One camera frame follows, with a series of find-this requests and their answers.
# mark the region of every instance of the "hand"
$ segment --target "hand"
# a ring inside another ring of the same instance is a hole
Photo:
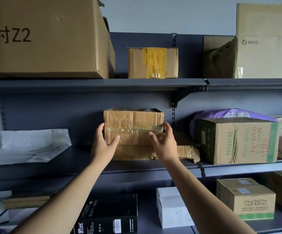
[[[116,135],[112,143],[107,145],[102,134],[103,127],[104,123],[102,123],[96,130],[91,147],[91,157],[92,162],[101,165],[104,169],[114,156],[115,149],[120,141],[120,136]]]
[[[177,143],[173,137],[173,130],[167,122],[164,122],[164,130],[165,133],[160,140],[157,139],[153,132],[149,132],[148,135],[159,160],[161,160],[163,164],[166,164],[169,161],[173,162],[178,160],[179,157]]]

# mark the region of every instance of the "forearm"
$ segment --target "forearm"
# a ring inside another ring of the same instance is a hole
[[[200,234],[255,233],[232,210],[215,197],[180,160],[166,163],[179,193]]]
[[[104,167],[88,165],[53,199],[12,231],[12,234],[69,234]]]

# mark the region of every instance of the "green stripe on box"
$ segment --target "green stripe on box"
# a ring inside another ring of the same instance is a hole
[[[269,146],[268,146],[268,153],[267,153],[267,162],[274,162],[278,127],[279,127],[279,123],[271,122]]]
[[[272,219],[274,213],[250,213],[250,214],[239,214],[242,220],[257,220],[257,219]]]

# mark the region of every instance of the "purple plastic bag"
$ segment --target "purple plastic bag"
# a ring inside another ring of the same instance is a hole
[[[195,119],[198,118],[222,118],[222,117],[251,117],[256,119],[263,119],[263,120],[269,120],[269,121],[276,121],[276,119],[272,117],[268,117],[256,112],[247,111],[243,109],[238,108],[229,108],[224,110],[207,110],[207,111],[200,111],[197,112],[194,115],[193,120],[190,122],[189,128],[190,128],[190,135],[192,139],[194,140],[194,123]]]

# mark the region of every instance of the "white wall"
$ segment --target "white wall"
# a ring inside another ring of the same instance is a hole
[[[100,0],[111,32],[235,35],[236,4],[282,0]]]

